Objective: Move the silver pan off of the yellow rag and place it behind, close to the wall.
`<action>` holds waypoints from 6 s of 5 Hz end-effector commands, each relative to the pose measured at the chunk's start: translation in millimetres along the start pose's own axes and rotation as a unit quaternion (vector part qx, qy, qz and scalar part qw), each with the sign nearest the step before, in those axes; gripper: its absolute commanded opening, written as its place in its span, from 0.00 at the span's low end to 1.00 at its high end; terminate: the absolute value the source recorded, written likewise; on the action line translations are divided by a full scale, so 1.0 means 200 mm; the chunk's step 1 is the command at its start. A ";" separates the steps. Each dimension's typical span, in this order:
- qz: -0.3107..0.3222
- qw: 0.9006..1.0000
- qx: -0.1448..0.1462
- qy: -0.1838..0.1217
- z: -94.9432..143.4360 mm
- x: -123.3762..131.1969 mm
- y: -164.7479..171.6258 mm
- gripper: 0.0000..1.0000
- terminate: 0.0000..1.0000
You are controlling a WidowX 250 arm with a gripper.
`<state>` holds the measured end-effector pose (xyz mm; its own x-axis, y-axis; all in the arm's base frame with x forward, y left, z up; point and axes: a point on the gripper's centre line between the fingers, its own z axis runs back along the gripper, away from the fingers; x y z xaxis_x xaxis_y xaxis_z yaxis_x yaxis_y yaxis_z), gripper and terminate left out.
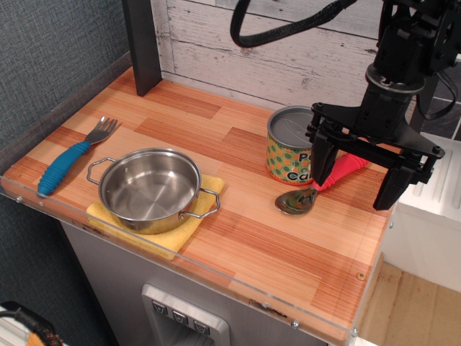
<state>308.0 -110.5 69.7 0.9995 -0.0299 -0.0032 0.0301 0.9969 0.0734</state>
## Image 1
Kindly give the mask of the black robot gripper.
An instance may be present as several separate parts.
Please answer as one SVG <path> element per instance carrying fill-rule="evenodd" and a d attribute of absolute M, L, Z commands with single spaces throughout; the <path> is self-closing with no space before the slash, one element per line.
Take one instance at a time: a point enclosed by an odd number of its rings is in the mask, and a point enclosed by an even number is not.
<path fill-rule="evenodd" d="M 388 169 L 374 201 L 389 210 L 410 184 L 427 183 L 444 150 L 410 127 L 405 114 L 423 86 L 371 83 L 358 107 L 313 104 L 307 135 L 312 143 L 311 175 L 322 185 L 338 151 Z"/>

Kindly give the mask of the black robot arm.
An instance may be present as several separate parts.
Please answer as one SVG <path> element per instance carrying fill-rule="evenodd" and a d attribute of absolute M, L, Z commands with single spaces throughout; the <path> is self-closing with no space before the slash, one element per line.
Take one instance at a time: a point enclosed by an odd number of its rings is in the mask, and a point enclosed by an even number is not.
<path fill-rule="evenodd" d="M 310 171 L 318 184 L 330 175 L 339 151 L 385 167 L 374 208 L 387 210 L 409 185 L 428 182 L 444 156 L 442 148 L 408 124 L 406 112 L 412 99 L 420 99 L 427 79 L 446 81 L 445 71 L 455 64 L 460 3 L 385 1 L 377 47 L 361 105 L 315 103 L 307 134 Z"/>

